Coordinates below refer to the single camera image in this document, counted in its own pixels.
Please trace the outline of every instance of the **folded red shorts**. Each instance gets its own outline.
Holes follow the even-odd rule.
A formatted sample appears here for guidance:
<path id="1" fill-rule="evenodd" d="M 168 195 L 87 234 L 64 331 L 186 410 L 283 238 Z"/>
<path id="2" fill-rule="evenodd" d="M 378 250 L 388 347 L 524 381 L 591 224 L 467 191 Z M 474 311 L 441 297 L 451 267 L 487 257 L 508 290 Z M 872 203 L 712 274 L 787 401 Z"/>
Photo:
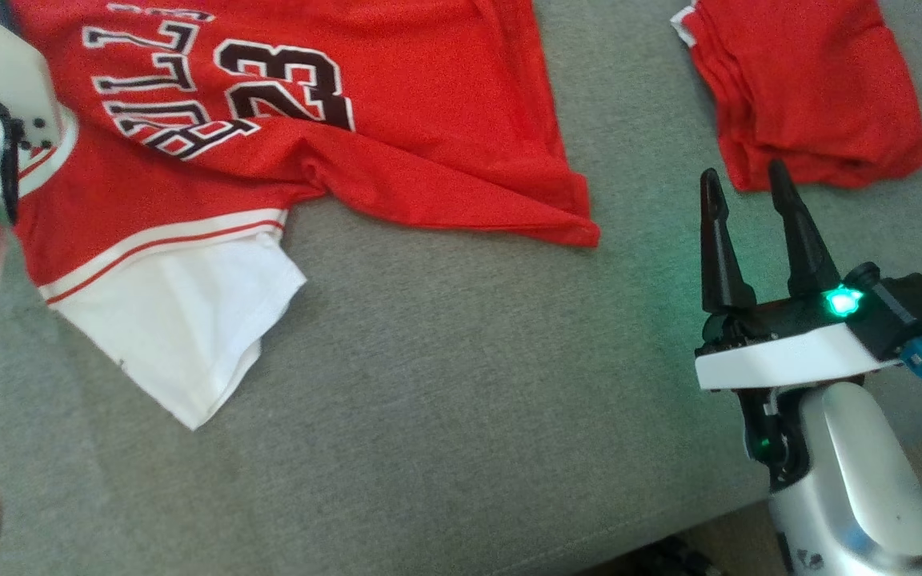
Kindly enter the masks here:
<path id="1" fill-rule="evenodd" d="M 922 167 L 916 91 L 875 0 L 699 0 L 672 23 L 713 91 L 736 189 L 767 190 L 774 157 L 842 187 Z"/>

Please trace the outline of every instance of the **black and white lettering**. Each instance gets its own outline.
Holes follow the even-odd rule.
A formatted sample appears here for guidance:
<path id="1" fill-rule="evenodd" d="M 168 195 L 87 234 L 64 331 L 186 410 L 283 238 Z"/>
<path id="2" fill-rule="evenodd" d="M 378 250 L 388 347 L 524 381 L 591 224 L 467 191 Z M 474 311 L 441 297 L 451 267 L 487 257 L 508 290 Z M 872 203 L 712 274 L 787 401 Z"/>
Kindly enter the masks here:
<path id="1" fill-rule="evenodd" d="M 144 14 L 150 16 L 166 16 L 166 18 L 184 18 L 198 22 L 212 22 L 215 16 L 202 12 L 201 10 L 190 10 L 190 8 L 147 8 Z"/>
<path id="2" fill-rule="evenodd" d="M 194 80 L 190 79 L 187 69 L 187 57 L 183 54 L 158 52 L 151 55 L 154 68 L 169 70 L 165 76 L 138 76 L 133 78 L 113 78 L 112 76 L 95 76 L 91 80 L 99 94 L 118 94 L 123 91 L 157 90 L 176 88 L 182 92 L 194 92 Z"/>
<path id="3" fill-rule="evenodd" d="M 207 124 L 212 120 L 205 106 L 197 101 L 128 103 L 103 102 L 106 112 L 127 136 L 137 134 L 142 128 L 184 128 Z"/>
<path id="4" fill-rule="evenodd" d="M 150 40 L 126 32 L 113 32 L 113 30 L 104 30 L 95 28 L 95 26 L 84 26 L 84 47 L 105 48 L 107 44 L 125 42 L 146 48 L 189 54 L 190 48 L 194 46 L 194 38 L 198 36 L 198 26 L 186 22 L 163 21 L 158 27 L 158 33 L 169 38 L 169 41 Z"/>
<path id="5" fill-rule="evenodd" d="M 128 14 L 142 13 L 138 6 L 132 6 L 131 4 L 116 4 L 113 2 L 106 4 L 106 10 L 109 10 L 110 12 L 127 12 Z"/>
<path id="6" fill-rule="evenodd" d="M 214 59 L 216 66 L 234 76 L 275 79 L 242 82 L 227 89 L 230 112 L 237 118 L 260 116 L 259 105 L 264 102 L 290 118 L 355 128 L 351 100 L 341 95 L 340 66 L 323 52 L 226 40 L 215 49 Z"/>
<path id="7" fill-rule="evenodd" d="M 258 128 L 259 125 L 247 120 L 217 120 L 198 126 L 164 128 L 142 143 L 180 160 L 191 160 L 234 136 L 246 136 Z"/>

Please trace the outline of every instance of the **gray couch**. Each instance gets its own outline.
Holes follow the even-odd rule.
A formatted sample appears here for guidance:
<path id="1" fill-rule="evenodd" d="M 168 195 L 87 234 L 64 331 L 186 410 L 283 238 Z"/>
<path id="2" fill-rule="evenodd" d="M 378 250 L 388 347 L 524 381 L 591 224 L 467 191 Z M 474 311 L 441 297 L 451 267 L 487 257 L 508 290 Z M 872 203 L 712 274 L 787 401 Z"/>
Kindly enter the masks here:
<path id="1" fill-rule="evenodd" d="M 538 2 L 599 249 L 300 206 L 286 248 L 310 283 L 197 433 L 41 303 L 13 248 L 0 576 L 566 574 L 761 499 L 735 397 L 692 371 L 698 178 L 724 164 L 667 25 L 682 5 Z M 883 10 L 922 105 L 922 1 Z M 841 269 L 922 272 L 922 171 L 804 197 Z M 729 202 L 745 274 L 782 298 L 771 200 Z M 919 441 L 922 385 L 870 387 Z"/>

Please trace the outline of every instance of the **white fabric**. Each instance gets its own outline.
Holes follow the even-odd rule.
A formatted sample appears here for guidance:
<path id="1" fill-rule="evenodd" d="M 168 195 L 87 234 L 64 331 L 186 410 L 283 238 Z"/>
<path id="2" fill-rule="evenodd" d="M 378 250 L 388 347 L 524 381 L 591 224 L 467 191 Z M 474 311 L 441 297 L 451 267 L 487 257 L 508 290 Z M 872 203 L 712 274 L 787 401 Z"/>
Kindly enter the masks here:
<path id="1" fill-rule="evenodd" d="M 304 283 L 278 237 L 146 255 L 52 307 L 194 430 L 237 390 Z"/>
<path id="2" fill-rule="evenodd" d="M 692 14 L 696 11 L 696 0 L 692 0 L 691 6 L 685 6 L 682 10 L 678 10 L 678 14 L 671 16 L 671 26 L 674 26 L 675 32 L 678 33 L 678 38 L 681 38 L 682 42 L 688 44 L 689 48 L 692 48 L 696 44 L 696 37 L 692 36 L 692 32 L 688 32 L 688 28 L 685 28 L 685 25 L 681 23 L 685 19 L 685 16 Z"/>
<path id="3" fill-rule="evenodd" d="M 41 284 L 38 291 L 51 305 L 56 300 L 81 290 L 108 270 L 120 269 L 127 266 L 128 262 L 149 258 L 152 254 L 169 252 L 180 246 L 214 245 L 235 238 L 253 238 L 259 233 L 277 234 L 278 237 L 286 219 L 285 210 L 262 208 L 151 227 L 131 234 L 103 250 L 98 256 L 71 270 L 66 276 L 48 284 Z"/>

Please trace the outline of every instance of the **red fabric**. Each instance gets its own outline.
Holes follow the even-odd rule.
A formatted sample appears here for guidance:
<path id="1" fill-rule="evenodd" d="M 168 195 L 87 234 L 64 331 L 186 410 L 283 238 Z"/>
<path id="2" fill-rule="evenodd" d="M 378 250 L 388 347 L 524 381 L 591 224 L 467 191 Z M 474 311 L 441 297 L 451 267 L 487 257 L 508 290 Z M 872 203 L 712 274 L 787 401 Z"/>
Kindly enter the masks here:
<path id="1" fill-rule="evenodd" d="M 682 23 L 736 189 L 768 190 L 774 157 L 842 187 L 922 167 L 916 92 L 875 0 L 699 0 Z"/>
<path id="2" fill-rule="evenodd" d="M 585 179 L 564 157 L 530 0 L 12 4 L 81 125 L 66 164 L 19 204 L 16 234 L 39 285 L 149 227 L 326 192 L 407 226 L 599 241 Z M 173 30 L 191 29 L 180 49 Z M 193 86 L 150 80 L 176 78 L 179 66 Z M 135 89 L 136 78 L 158 85 Z M 296 117 L 231 95 L 259 85 L 282 91 Z M 130 112 L 180 102 L 197 102 L 206 132 L 250 124 L 182 160 L 148 145 L 169 134 L 163 125 L 198 120 Z M 156 125 L 124 135 L 124 118 Z M 179 152 L 180 141 L 167 146 Z"/>

